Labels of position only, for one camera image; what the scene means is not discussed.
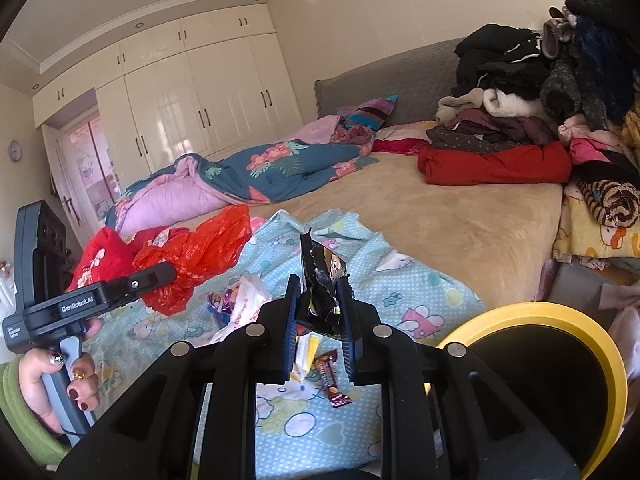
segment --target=wall clock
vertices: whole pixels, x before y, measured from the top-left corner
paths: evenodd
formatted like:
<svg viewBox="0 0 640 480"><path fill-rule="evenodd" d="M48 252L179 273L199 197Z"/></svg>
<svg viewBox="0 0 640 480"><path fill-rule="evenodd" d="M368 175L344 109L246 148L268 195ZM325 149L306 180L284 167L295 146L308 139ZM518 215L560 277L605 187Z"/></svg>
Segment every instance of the wall clock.
<svg viewBox="0 0 640 480"><path fill-rule="evenodd" d="M18 162L22 158L22 146L17 140L9 142L9 158L13 162Z"/></svg>

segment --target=wall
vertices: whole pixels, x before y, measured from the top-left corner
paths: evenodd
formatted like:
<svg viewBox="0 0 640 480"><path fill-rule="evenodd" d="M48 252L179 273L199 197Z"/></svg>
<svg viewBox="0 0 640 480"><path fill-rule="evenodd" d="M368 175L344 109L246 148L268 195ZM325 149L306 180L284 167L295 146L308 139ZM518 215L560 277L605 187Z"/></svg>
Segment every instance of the wall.
<svg viewBox="0 0 640 480"><path fill-rule="evenodd" d="M305 123L316 118L313 84L363 64L486 23L538 30L564 0L270 0Z"/></svg>
<svg viewBox="0 0 640 480"><path fill-rule="evenodd" d="M11 140L22 145L22 159L11 162ZM67 246L81 254L62 206L49 192L49 163L40 130L33 127L31 97L0 84L0 260L14 259L15 216L23 205L47 200L66 224Z"/></svg>

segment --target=device handle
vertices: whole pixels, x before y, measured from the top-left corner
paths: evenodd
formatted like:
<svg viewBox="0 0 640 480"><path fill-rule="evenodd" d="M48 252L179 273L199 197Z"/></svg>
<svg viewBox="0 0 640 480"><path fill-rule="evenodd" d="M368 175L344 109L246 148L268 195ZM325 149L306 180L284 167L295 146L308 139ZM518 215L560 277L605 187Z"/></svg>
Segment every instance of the device handle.
<svg viewBox="0 0 640 480"><path fill-rule="evenodd" d="M60 426L65 431L71 446L75 446L95 424L94 412L80 410L78 403L72 400L66 392L66 388L71 383L71 365L82 355L81 339L78 336L63 339L60 342L60 353L66 358L65 366L54 374L44 374L42 382L51 407L60 421Z"/></svg>

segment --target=painted fingernail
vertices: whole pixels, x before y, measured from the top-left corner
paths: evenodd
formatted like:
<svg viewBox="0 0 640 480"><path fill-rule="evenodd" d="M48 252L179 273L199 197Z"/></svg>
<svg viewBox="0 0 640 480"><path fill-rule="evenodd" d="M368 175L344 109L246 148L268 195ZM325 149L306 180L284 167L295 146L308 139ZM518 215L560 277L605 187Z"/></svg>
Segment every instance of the painted fingernail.
<svg viewBox="0 0 640 480"><path fill-rule="evenodd" d="M60 366L65 363L66 358L60 352L51 352L49 361L52 365Z"/></svg>

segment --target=hand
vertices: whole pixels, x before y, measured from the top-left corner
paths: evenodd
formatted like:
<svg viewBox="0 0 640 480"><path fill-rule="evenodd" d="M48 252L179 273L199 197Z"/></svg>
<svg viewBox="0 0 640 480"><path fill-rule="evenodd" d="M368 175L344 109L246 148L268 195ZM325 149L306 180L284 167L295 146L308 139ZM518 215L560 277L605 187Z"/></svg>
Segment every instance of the hand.
<svg viewBox="0 0 640 480"><path fill-rule="evenodd" d="M87 331L84 334L84 338L88 339L100 332L102 320L98 318L89 319L86 325ZM49 350L42 348L29 350L18 365L18 378L20 391L30 410L51 433L62 434L64 431L51 407L42 383L43 374L52 374L61 370L64 366L64 364L53 364L52 357L53 354ZM95 374L94 360L89 354L84 353L82 357L74 361L71 369L76 375L83 377L82 379L71 381L66 392L84 412L94 410L98 407L97 391L99 386L99 379Z"/></svg>

